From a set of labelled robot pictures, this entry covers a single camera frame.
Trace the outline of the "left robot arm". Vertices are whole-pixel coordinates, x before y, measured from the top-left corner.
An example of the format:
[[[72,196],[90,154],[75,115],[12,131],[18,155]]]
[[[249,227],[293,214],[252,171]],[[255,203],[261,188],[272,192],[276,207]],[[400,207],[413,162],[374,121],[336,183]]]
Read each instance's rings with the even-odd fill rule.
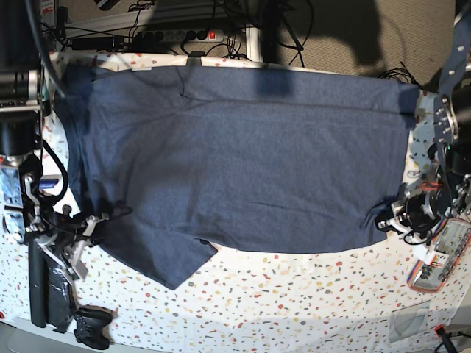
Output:
[[[433,228],[449,218],[470,213],[470,5],[453,25],[453,45],[442,66],[433,101],[433,137],[429,157],[439,161],[437,184],[414,195],[403,194],[375,218],[381,232],[394,231],[405,242],[429,243]]]

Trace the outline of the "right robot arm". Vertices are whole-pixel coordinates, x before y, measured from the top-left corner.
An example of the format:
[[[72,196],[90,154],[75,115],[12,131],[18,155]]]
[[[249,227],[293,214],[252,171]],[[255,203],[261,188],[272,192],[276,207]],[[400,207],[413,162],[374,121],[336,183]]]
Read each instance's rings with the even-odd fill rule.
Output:
[[[1,224],[4,232],[58,264],[63,276],[84,279],[81,253],[93,246],[93,231],[108,215],[70,217],[53,206],[69,187],[68,174],[43,139],[41,123],[48,79],[60,103],[67,98],[43,42],[35,1],[1,2]],[[63,188],[57,195],[40,191],[43,169],[36,151],[46,151],[60,169]]]

